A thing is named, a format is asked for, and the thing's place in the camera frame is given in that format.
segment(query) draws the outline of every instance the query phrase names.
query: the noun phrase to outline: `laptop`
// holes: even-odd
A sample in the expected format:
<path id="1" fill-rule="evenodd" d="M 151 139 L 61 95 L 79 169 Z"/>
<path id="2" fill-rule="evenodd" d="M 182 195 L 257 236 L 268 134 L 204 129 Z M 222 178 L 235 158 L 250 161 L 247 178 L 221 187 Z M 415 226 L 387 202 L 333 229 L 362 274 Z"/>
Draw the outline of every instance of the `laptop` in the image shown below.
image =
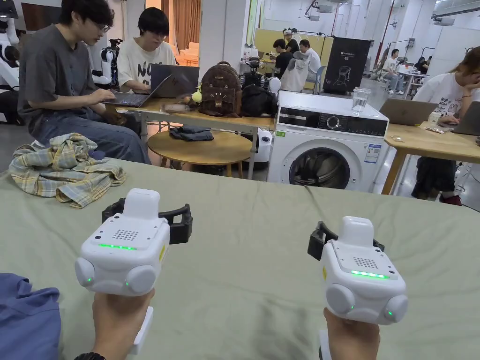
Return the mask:
<path id="1" fill-rule="evenodd" d="M 152 89 L 154 97 L 176 98 L 193 94 L 198 87 L 199 67 L 152 64 Z"/>
<path id="2" fill-rule="evenodd" d="M 129 108 L 141 108 L 148 99 L 155 95 L 161 85 L 162 84 L 159 84 L 154 91 L 150 92 L 150 94 L 132 94 L 114 91 L 113 93 L 115 94 L 115 100 L 106 100 L 102 101 L 102 103 L 125 106 Z"/>
<path id="3" fill-rule="evenodd" d="M 458 125 L 446 125 L 455 134 L 480 136 L 480 101 L 473 101 Z"/>
<path id="4" fill-rule="evenodd" d="M 438 104 L 421 101 L 387 99 L 380 112 L 388 117 L 391 124 L 419 126 L 428 120 Z"/>

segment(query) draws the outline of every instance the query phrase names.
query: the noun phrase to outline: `wristwatch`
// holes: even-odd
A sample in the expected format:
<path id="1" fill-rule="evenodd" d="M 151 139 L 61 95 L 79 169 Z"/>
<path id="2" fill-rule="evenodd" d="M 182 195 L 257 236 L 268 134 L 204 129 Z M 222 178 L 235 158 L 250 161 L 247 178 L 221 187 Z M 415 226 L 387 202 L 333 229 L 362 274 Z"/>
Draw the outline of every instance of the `wristwatch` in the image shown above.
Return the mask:
<path id="1" fill-rule="evenodd" d="M 106 360 L 106 359 L 95 352 L 89 352 L 88 354 L 82 354 L 80 356 L 77 356 L 75 360 Z"/>

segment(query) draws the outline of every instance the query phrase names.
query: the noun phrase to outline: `yellow partition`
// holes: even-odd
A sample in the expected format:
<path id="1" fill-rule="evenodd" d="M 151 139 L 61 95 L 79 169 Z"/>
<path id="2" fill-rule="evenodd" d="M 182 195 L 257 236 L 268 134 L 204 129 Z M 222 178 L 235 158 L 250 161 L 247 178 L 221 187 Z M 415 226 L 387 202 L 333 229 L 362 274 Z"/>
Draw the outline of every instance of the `yellow partition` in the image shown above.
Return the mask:
<path id="1" fill-rule="evenodd" d="M 333 38 L 332 37 L 324 38 L 323 36 L 307 35 L 307 34 L 297 34 L 295 35 L 295 38 L 298 38 L 298 36 L 300 36 L 302 39 L 308 40 L 310 42 L 310 46 L 312 47 L 312 49 L 316 51 L 318 56 L 320 56 L 320 61 L 322 62 L 322 65 L 328 66 L 328 60 L 330 59 L 330 52 L 332 51 Z M 278 40 L 278 39 L 283 39 L 282 31 L 256 29 L 255 39 L 253 44 L 258 49 L 258 51 L 263 51 L 264 53 L 267 53 L 267 52 L 274 51 L 273 43 L 275 42 L 275 40 Z M 270 59 L 266 55 L 264 56 L 264 60 L 270 61 Z M 325 74 L 326 74 L 326 69 L 322 74 L 322 82 L 324 81 Z M 313 89 L 313 84 L 306 83 L 305 88 Z"/>

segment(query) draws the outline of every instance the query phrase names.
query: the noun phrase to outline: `gray t-shirt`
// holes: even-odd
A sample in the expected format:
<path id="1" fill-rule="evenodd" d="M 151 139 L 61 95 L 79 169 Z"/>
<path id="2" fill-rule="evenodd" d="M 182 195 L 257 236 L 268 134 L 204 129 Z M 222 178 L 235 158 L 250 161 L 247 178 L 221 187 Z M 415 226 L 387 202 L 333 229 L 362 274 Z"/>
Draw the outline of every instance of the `gray t-shirt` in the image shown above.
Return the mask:
<path id="1" fill-rule="evenodd" d="M 27 42 L 20 58 L 18 114 L 29 121 L 28 130 L 37 138 L 45 119 L 55 110 L 33 109 L 32 102 L 49 102 L 58 96 L 82 96 L 96 90 L 88 50 L 83 43 L 72 49 L 55 25 L 38 30 Z M 85 116 L 85 108 L 72 109 Z"/>

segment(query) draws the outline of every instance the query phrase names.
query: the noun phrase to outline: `cup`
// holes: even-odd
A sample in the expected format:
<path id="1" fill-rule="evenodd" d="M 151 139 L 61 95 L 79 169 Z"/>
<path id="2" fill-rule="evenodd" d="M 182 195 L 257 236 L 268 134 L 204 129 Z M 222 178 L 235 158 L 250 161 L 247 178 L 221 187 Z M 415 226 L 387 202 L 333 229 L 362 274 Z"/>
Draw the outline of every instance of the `cup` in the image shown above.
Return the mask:
<path id="1" fill-rule="evenodd" d="M 356 87 L 353 89 L 352 112 L 359 115 L 367 105 L 368 96 L 372 93 L 370 89 Z"/>
<path id="2" fill-rule="evenodd" d="M 428 117 L 428 122 L 431 122 L 432 124 L 436 125 L 440 117 L 441 117 L 441 114 L 439 112 L 433 112 Z"/>

